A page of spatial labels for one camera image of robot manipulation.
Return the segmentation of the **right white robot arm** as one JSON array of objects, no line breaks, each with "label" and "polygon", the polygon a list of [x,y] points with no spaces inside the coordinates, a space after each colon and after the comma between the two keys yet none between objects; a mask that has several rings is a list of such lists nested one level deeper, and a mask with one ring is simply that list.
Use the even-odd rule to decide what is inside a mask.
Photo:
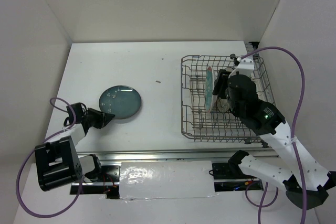
[{"label": "right white robot arm", "polygon": [[276,167],[239,150],[228,161],[233,177],[254,176],[273,184],[299,208],[312,209],[325,202],[327,191],[335,187],[335,172],[321,166],[291,136],[285,117],[273,104],[259,99],[251,78],[222,69],[214,82],[213,95],[227,100],[230,113],[272,147],[288,166]]}]

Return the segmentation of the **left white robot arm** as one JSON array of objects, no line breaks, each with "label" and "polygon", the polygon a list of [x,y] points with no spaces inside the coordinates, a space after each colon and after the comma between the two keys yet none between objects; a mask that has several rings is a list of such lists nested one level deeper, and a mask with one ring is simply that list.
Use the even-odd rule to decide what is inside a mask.
[{"label": "left white robot arm", "polygon": [[35,161],[40,188],[49,191],[87,177],[93,182],[103,177],[103,167],[95,154],[80,158],[77,144],[89,129],[102,129],[114,114],[87,108],[83,103],[66,106],[68,117],[61,133],[35,147]]}]

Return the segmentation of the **red teal floral plate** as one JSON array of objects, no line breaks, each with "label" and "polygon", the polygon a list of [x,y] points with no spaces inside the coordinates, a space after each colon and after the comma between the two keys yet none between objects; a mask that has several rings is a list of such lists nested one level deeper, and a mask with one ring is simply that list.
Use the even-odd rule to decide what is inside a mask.
[{"label": "red teal floral plate", "polygon": [[214,107],[217,100],[217,96],[213,95],[213,90],[215,87],[215,71],[212,66],[208,66],[206,69],[206,78],[204,85],[204,97],[205,97],[205,110],[210,113]]}]

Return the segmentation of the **dark teal plate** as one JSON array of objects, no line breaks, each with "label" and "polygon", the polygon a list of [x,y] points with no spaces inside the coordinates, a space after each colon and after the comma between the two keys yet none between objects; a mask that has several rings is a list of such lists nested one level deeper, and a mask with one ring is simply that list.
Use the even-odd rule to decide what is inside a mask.
[{"label": "dark teal plate", "polygon": [[128,119],[134,116],[142,104],[141,96],[132,87],[113,86],[106,89],[99,98],[102,112],[114,114],[115,119]]}]

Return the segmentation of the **patterned plate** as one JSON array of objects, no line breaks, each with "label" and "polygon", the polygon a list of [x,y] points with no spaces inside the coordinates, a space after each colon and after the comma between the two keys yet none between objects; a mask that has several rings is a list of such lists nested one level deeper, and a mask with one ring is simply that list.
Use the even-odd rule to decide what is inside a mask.
[{"label": "patterned plate", "polygon": [[217,107],[217,110],[221,113],[226,113],[230,109],[228,101],[226,99],[222,99],[220,97],[217,97],[216,107]]}]

